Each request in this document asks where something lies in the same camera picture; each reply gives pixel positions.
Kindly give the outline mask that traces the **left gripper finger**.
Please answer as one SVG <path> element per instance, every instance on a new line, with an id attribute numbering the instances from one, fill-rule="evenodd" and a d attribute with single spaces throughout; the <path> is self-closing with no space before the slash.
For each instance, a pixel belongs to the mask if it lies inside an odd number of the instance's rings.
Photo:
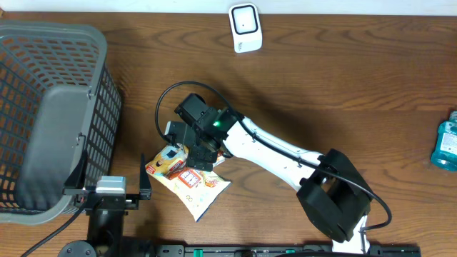
<path id="1" fill-rule="evenodd" d="M 64 183 L 64 189 L 82 189 L 84 187 L 87 165 L 87 150 L 83 150 L 78 164 Z"/>
<path id="2" fill-rule="evenodd" d="M 151 195 L 151 183 L 149 180 L 149 175 L 146 172 L 146 161 L 144 154 L 141 154 L 140 161 L 139 193 L 141 195 Z"/>

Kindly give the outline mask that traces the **red orange snack bar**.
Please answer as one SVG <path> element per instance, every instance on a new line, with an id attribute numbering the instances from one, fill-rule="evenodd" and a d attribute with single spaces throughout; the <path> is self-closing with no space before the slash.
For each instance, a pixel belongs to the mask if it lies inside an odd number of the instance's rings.
<path id="1" fill-rule="evenodd" d="M 223 156 L 221 151 L 219 151 L 218 153 L 213 152 L 205 154 L 197 153 L 196 151 L 191 151 L 186 161 L 180 164 L 178 168 L 169 171 L 166 174 L 166 177 L 168 179 L 176 178 L 183 171 L 212 172 L 214 167 L 223 163 L 224 161 L 225 157 Z"/>

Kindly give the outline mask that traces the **large yellow snack bag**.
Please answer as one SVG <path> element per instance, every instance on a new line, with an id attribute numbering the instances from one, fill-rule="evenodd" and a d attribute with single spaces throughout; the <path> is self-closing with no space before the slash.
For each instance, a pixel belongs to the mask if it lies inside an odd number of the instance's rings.
<path id="1" fill-rule="evenodd" d="M 189 148 L 182 144 L 165 146 L 145 168 L 148 175 L 175 193 L 194 220 L 199 221 L 231 182 L 213 171 L 189 168 L 188 156 Z"/>

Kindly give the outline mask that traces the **blue mouthwash bottle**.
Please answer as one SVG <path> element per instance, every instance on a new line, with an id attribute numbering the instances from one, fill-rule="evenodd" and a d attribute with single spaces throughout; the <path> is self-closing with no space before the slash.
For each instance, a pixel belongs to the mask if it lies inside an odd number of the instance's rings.
<path id="1" fill-rule="evenodd" d="M 431 162 L 439 168 L 456 172 L 456 111 L 438 127 L 438 139 Z"/>

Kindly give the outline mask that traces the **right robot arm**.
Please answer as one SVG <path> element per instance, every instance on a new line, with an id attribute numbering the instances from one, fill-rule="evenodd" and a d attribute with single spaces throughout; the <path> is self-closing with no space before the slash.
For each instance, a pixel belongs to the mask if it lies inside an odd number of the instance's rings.
<path id="1" fill-rule="evenodd" d="M 255 163 L 296 191 L 309 221 L 333 241 L 334 252 L 368 252 L 364 226 L 372 191 L 346 155 L 289 144 L 236 111 L 207 106 L 197 94 L 189 94 L 175 112 L 181 120 L 168 122 L 165 134 L 190 148 L 190 167 L 211 169 L 217 151 Z"/>

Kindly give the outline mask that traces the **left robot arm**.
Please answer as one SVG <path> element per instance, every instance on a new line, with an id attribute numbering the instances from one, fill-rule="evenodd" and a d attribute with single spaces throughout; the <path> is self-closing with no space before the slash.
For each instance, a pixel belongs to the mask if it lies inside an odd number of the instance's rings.
<path id="1" fill-rule="evenodd" d="M 139 208 L 139 201 L 149 200 L 152 187 L 141 156 L 139 192 L 126 192 L 123 176 L 101 176 L 96 185 L 85 186 L 87 151 L 83 151 L 76 168 L 64 183 L 63 194 L 73 196 L 79 207 L 76 216 L 85 212 L 89 216 L 85 240 L 66 244 L 60 256 L 153 256 L 154 247 L 148 240 L 123 235 L 124 218 L 129 211 Z"/>

